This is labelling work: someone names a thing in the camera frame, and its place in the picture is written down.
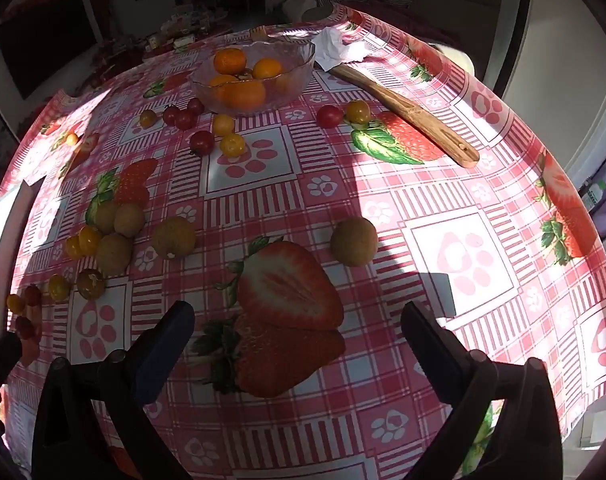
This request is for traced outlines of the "brown kiwi fruit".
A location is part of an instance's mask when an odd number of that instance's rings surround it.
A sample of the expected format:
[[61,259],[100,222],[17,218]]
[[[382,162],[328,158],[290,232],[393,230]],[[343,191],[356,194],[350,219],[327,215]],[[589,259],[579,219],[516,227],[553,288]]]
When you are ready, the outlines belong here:
[[334,229],[330,252],[346,266],[365,266],[378,250],[378,232],[374,225],[362,217],[350,217]]

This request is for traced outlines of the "brown kiwi cluster lower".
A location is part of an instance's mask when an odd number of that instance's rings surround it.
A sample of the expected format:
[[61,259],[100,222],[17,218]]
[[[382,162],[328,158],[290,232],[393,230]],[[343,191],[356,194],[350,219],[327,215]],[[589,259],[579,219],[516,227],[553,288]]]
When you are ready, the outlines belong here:
[[118,233],[109,234],[100,240],[96,261],[105,276],[123,274],[132,260],[132,241]]

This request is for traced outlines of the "wooden spatula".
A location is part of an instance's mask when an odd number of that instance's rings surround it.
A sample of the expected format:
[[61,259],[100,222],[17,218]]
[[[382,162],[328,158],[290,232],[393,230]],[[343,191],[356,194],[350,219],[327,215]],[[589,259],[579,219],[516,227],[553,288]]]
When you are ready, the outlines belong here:
[[473,168],[480,161],[480,154],[468,141],[419,104],[383,87],[352,66],[340,64],[332,67],[329,73],[369,92],[389,110],[418,129],[459,166]]

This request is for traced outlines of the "brown kiwi in cluster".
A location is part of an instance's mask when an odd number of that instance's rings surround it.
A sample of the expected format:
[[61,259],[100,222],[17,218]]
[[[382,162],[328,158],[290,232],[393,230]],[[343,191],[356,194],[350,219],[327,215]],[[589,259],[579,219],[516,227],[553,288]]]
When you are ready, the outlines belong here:
[[114,216],[114,231],[124,237],[134,238],[143,228],[146,217],[136,203],[121,204]]

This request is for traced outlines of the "pink strawberry tablecloth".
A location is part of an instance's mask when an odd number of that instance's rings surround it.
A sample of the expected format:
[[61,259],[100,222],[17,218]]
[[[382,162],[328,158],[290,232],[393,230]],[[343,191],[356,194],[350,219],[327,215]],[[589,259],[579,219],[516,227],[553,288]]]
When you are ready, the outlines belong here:
[[[324,268],[344,306],[346,350],[272,400],[221,396],[181,361],[148,415],[193,478],[402,478],[448,413],[400,333],[408,301],[454,308],[447,327],[493,359],[545,361],[562,431],[606,396],[606,252],[550,149],[421,41],[345,8],[330,23],[371,48],[361,73],[427,108],[478,150],[478,164],[464,169],[430,150],[379,104],[367,132],[319,127],[320,107],[361,97],[323,72],[280,110],[239,118],[246,150],[237,158],[194,156],[187,133],[141,127],[145,110],[188,103],[189,76],[214,41],[154,58],[86,96],[57,93],[2,182],[40,183],[12,289],[93,266],[64,244],[104,200],[141,200],[146,225],[101,297],[42,306],[40,338],[6,388],[6,441],[19,464],[30,464],[53,359],[100,360],[176,300],[198,321],[226,314],[222,284],[268,237],[305,247]],[[170,217],[196,231],[187,257],[163,259],[152,247]],[[365,266],[330,252],[335,227],[350,217],[378,232]]]

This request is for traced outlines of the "yellow cherry tomato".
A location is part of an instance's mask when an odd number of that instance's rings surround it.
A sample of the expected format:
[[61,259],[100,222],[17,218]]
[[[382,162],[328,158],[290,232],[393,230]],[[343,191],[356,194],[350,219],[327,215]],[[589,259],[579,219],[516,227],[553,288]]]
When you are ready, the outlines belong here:
[[344,116],[348,122],[365,125],[371,118],[370,106],[363,100],[350,101],[344,107]]

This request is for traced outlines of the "red cherry tomato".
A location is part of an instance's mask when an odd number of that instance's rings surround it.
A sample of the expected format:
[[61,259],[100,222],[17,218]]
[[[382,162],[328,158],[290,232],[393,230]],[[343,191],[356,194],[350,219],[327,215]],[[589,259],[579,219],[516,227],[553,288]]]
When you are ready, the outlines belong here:
[[317,110],[316,122],[319,127],[324,129],[335,128],[344,118],[343,111],[333,105],[324,105]]

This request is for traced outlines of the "white crumpled paper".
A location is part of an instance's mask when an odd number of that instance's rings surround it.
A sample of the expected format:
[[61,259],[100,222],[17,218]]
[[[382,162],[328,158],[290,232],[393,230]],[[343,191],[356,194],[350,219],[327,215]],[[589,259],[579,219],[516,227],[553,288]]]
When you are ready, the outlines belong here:
[[342,64],[362,62],[371,54],[365,41],[357,40],[346,44],[342,32],[334,27],[326,27],[312,37],[315,49],[315,63],[326,73]]

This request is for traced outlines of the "orange in bowl front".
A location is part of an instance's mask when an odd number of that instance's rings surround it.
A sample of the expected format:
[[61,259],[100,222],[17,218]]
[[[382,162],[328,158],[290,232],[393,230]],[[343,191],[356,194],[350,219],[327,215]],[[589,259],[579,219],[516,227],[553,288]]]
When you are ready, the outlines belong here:
[[260,80],[227,82],[222,88],[222,102],[237,112],[254,112],[264,105],[265,100],[266,89]]

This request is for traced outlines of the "orange in bowl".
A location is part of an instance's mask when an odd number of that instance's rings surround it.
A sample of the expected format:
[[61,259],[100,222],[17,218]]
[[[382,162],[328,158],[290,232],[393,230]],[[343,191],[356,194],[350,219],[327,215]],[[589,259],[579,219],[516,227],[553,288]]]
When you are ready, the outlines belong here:
[[219,49],[214,55],[213,65],[218,74],[236,76],[246,69],[246,55],[238,48]]
[[222,88],[222,102],[237,112],[254,112],[264,105],[265,100],[266,89],[260,80],[227,82]]

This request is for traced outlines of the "glass fruit bowl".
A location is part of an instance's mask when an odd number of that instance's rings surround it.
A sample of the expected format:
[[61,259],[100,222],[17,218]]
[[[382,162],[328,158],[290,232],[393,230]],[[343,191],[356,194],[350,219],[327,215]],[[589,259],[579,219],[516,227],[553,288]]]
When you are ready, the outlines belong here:
[[[213,58],[219,49],[238,48],[246,55],[246,69],[236,76],[218,74],[214,69]],[[189,80],[196,97],[203,105],[216,114],[230,116],[251,116],[282,106],[297,99],[312,79],[315,62],[315,49],[310,42],[292,44],[285,41],[250,41],[222,47],[208,58],[196,63]],[[239,80],[260,80],[266,89],[264,105],[254,112],[230,110],[222,102],[222,88],[227,82]]]

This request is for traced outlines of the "orange in bowl top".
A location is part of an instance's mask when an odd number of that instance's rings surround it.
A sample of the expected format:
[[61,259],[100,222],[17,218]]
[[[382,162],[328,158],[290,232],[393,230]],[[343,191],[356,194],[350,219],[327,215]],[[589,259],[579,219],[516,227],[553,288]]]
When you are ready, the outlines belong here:
[[246,55],[238,48],[219,49],[214,55],[213,65],[218,74],[236,76],[246,69]]

